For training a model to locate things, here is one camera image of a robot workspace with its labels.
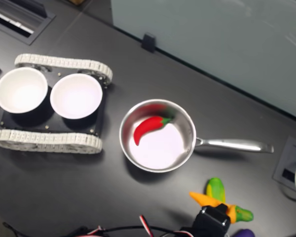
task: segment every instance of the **white bowl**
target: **white bowl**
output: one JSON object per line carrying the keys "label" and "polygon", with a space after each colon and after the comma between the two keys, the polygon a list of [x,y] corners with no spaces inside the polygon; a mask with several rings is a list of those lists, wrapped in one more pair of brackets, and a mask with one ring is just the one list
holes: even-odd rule
{"label": "white bowl", "polygon": [[54,111],[66,119],[81,119],[100,105],[103,92],[99,82],[86,74],[71,74],[55,84],[50,94]]}
{"label": "white bowl", "polygon": [[29,112],[46,97],[45,76],[34,68],[18,68],[0,79],[0,107],[14,114]]}

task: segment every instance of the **toy chili pepper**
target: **toy chili pepper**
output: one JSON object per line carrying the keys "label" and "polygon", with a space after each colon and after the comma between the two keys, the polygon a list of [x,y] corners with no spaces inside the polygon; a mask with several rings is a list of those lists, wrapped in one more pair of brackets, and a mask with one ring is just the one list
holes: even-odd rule
{"label": "toy chili pepper", "polygon": [[134,140],[135,144],[138,146],[141,137],[146,134],[147,132],[155,131],[157,129],[163,128],[168,122],[170,122],[170,118],[163,118],[160,116],[153,116],[136,127],[134,132]]}

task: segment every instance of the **metal vent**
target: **metal vent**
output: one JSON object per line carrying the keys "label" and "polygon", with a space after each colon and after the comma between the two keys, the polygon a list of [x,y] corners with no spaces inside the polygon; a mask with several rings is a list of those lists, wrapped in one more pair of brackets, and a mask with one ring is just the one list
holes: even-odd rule
{"label": "metal vent", "polygon": [[0,30],[31,44],[55,17],[35,0],[0,0]]}

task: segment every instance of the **saucepan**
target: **saucepan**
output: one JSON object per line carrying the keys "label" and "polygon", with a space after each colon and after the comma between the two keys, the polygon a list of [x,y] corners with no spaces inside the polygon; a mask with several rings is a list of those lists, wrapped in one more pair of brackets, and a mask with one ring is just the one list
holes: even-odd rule
{"label": "saucepan", "polygon": [[[171,118],[162,129],[145,134],[135,144],[136,127],[152,116]],[[119,130],[120,145],[126,157],[138,168],[162,173],[179,168],[197,146],[212,146],[246,152],[273,153],[273,146],[242,139],[205,140],[196,137],[194,123],[179,105],[161,99],[143,101],[129,110]]]}

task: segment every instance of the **black table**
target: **black table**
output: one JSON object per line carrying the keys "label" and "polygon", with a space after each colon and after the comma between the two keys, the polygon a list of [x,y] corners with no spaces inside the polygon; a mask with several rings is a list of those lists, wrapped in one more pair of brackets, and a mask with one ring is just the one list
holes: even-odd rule
{"label": "black table", "polygon": [[[203,192],[207,180],[217,176],[224,182],[226,201],[255,215],[250,223],[232,225],[231,234],[242,228],[256,236],[296,234],[296,202],[272,179],[286,139],[296,138],[295,121],[162,54],[144,51],[138,42],[69,4],[55,0],[46,5],[57,17],[31,46],[0,31],[0,77],[14,68],[18,54],[26,52],[109,65],[114,77],[102,135],[104,151],[68,155],[0,148],[3,219],[34,237],[64,235],[81,225],[138,225],[140,214],[151,225],[178,229],[191,225],[200,209],[188,192]],[[152,98],[185,108],[200,137],[269,142],[275,153],[199,148],[173,172],[141,171],[123,155],[118,129],[132,106]]]}

